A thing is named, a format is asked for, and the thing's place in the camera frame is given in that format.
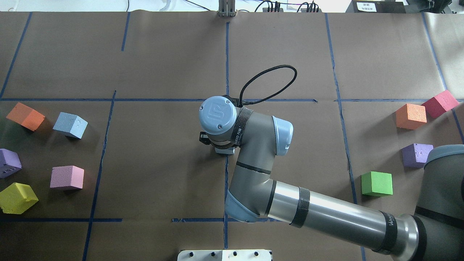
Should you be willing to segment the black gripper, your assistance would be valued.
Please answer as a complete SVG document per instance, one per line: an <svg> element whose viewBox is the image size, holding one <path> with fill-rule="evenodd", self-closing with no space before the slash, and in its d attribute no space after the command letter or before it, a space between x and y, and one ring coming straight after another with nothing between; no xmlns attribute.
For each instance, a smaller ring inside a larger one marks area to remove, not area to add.
<svg viewBox="0 0 464 261"><path fill-rule="evenodd" d="M199 133L199 141L205 145L212 145L216 149L219 150L227 150L229 148L235 148L236 144L234 144L232 141L216 141L213 140L209 137L207 132L200 132Z"/></svg>

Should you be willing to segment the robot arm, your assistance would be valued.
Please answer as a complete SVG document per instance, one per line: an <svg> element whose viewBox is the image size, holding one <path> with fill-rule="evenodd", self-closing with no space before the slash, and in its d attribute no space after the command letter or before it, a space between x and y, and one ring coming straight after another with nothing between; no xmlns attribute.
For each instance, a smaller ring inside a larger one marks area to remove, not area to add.
<svg viewBox="0 0 464 261"><path fill-rule="evenodd" d="M241 222L268 216L308 227L396 261L463 260L463 145L434 148L424 167L413 215L392 215L270 177L276 156L286 155L293 126L254 112L225 96L199 108L204 144L240 147L225 212Z"/></svg>

